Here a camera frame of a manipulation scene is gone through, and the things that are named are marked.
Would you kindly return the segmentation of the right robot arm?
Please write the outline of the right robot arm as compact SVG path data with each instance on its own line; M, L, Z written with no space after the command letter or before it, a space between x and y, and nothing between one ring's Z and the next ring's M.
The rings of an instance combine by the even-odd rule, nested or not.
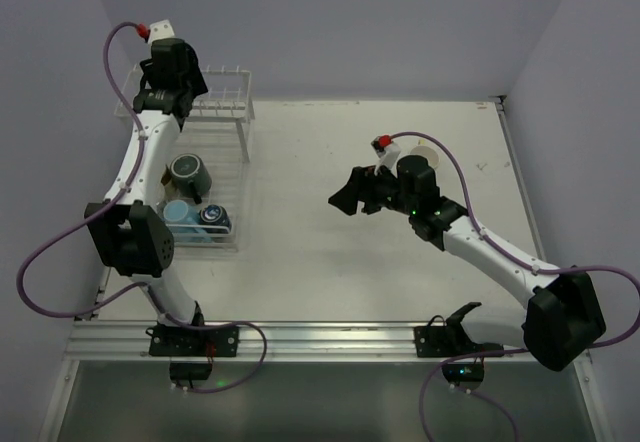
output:
M513 347L528 350L544 367L564 369L599 339L606 323L591 278L559 274L538 259L522 268L492 248L489 231L473 226L468 211L441 195L436 173L420 155L402 157L394 170L355 167L328 202L348 216L388 209L407 216L416 235L480 270L505 289L520 309L494 315L469 302L441 326L417 328L421 356L457 356Z

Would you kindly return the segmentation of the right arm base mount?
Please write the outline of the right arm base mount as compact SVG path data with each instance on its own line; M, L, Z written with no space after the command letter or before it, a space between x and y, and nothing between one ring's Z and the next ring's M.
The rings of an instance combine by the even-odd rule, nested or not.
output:
M504 347L496 343L477 343L462 327L464 317L480 307L480 302L469 302L447 318L433 316L425 325L413 328L413 340L418 358L450 358L476 352L498 351ZM455 388L473 391L484 380L483 358L472 362L455 362L441 368L442 375Z

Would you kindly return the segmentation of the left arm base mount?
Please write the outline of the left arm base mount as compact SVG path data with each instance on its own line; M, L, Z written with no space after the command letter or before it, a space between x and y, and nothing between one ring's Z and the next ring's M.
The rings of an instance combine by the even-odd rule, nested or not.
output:
M237 355L239 332L238 326L197 331L160 323L145 330L150 337L148 354L170 358L170 381L188 389L199 388L209 379L216 357Z

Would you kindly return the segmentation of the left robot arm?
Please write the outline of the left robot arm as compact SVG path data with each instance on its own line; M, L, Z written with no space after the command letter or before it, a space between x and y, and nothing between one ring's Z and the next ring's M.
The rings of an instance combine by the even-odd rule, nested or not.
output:
M174 236L157 212L161 179L196 96L206 84L194 49L176 36L150 41L138 93L124 100L133 121L119 172L100 203L85 209L103 264L141 288L165 326L196 328L199 304L172 265Z

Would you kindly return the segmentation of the yellow green mug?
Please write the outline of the yellow green mug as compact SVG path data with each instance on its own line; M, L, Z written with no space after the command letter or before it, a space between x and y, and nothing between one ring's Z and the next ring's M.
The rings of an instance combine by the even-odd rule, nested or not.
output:
M440 165L439 151L431 142L420 139L417 144L409 150L409 154L423 157L434 170Z

